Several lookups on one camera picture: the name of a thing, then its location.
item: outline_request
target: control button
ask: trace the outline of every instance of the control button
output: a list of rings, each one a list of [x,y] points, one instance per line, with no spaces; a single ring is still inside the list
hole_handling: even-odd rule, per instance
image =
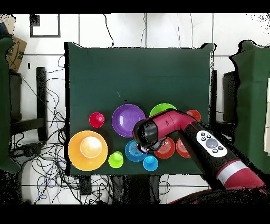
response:
[[[208,148],[215,148],[215,147],[218,146],[218,142],[217,142],[217,140],[215,140],[215,139],[213,139],[213,138],[209,138],[209,139],[207,139],[207,141],[206,141],[206,146],[207,146]]]

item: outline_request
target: red plate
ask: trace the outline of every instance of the red plate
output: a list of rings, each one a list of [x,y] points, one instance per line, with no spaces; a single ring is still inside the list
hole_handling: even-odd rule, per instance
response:
[[[191,158],[181,139],[178,139],[176,143],[176,151],[184,158]]]
[[[154,151],[154,154],[159,158],[169,158],[175,152],[175,143],[174,141],[167,137],[163,142],[159,150]]]

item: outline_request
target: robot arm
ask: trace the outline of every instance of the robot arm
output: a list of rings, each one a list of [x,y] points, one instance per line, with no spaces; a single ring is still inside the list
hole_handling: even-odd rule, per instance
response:
[[[133,129],[133,137],[138,149],[148,153],[158,150],[166,136],[175,131],[179,132],[188,153],[202,173],[219,180],[225,188],[265,186],[210,130],[178,110],[168,109],[139,121]]]

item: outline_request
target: red cup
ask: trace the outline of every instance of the red cup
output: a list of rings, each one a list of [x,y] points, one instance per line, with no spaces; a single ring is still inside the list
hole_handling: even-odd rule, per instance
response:
[[[89,117],[89,124],[95,128],[101,127],[105,122],[105,117],[99,112],[92,113]]]
[[[178,139],[178,141],[176,143],[176,151],[178,152],[178,154],[180,156],[182,156],[184,158],[191,158],[191,156],[189,155],[188,151],[186,150],[186,147],[184,146],[181,139]]]
[[[167,137],[163,142],[159,150],[154,151],[154,154],[159,158],[169,158],[175,152],[175,143],[174,141]]]
[[[186,112],[186,114],[188,114],[188,115],[192,116],[193,118],[195,118],[195,120],[197,122],[200,122],[201,115],[200,115],[200,113],[197,110],[188,110]]]

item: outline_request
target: orange plate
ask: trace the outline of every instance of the orange plate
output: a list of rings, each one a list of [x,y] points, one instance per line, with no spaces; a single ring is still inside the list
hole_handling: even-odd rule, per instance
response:
[[[80,150],[80,145],[86,137],[96,137],[102,145],[101,153],[95,158],[85,157]],[[69,142],[69,158],[72,164],[79,170],[92,171],[95,170],[105,162],[108,155],[108,147],[104,138],[91,130],[84,130],[75,134]]]
[[[176,151],[184,158],[191,158],[181,139],[178,139],[176,143]]]
[[[159,158],[169,158],[175,152],[175,143],[174,141],[167,137],[163,142],[159,150],[154,151],[154,154]]]

